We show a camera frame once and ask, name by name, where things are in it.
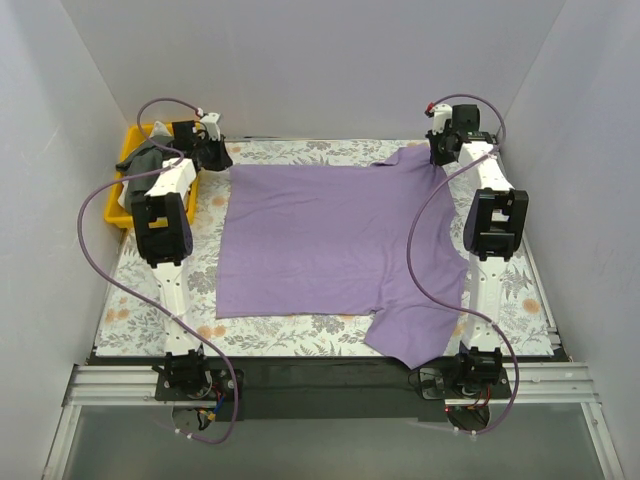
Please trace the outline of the purple t-shirt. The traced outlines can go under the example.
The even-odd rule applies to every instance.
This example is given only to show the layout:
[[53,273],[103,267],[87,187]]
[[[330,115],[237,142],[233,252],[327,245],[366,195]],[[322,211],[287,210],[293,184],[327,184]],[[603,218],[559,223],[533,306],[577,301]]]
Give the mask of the purple t-shirt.
[[367,167],[234,166],[218,316],[371,315],[377,352],[411,368],[441,356],[468,271],[444,176],[424,145]]

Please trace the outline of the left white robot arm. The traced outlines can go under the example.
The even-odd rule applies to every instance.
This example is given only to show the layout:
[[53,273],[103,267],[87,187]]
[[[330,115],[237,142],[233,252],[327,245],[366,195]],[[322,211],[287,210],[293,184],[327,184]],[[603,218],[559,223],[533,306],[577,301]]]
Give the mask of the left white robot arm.
[[165,352],[173,356],[197,351],[201,342],[189,331],[190,296],[186,263],[193,251],[187,216],[192,184],[200,170],[224,171],[232,165],[219,127],[218,113],[201,113],[197,121],[172,124],[171,156],[151,186],[131,201],[138,252],[150,266],[159,290]]

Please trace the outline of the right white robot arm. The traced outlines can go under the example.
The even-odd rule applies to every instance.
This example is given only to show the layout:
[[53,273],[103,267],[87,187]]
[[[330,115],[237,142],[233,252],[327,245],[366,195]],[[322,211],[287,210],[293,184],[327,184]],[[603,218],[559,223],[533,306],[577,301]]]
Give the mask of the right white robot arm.
[[462,235],[470,260],[469,308],[496,321],[507,263],[521,245],[529,196],[503,174],[498,140],[481,129],[478,106],[431,103],[426,115],[433,120],[426,134],[432,162],[458,163],[475,190]]

